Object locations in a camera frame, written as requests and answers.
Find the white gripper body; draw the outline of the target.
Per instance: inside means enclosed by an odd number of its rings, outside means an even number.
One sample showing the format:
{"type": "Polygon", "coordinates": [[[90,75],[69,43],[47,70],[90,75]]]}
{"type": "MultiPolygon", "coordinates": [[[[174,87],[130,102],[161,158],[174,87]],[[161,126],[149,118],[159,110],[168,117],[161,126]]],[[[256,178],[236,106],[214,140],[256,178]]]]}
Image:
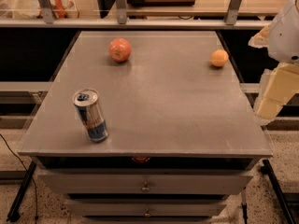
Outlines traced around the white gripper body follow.
{"type": "Polygon", "coordinates": [[[299,63],[299,0],[288,0],[272,20],[268,54],[282,63],[299,63]]]}

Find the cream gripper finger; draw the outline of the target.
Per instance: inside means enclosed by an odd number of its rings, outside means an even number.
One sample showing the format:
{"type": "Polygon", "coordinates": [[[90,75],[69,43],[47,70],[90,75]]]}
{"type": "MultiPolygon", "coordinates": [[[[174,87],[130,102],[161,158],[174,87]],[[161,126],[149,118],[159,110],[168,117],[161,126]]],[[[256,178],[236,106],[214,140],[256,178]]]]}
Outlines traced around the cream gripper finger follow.
{"type": "Polygon", "coordinates": [[[282,107],[299,92],[299,65],[279,63],[274,70],[265,69],[259,83],[259,95],[253,110],[259,119],[273,120],[282,107]]]}
{"type": "Polygon", "coordinates": [[[267,25],[262,30],[260,30],[256,35],[252,36],[249,40],[248,45],[256,49],[267,48],[269,28],[270,26],[267,25]]]}

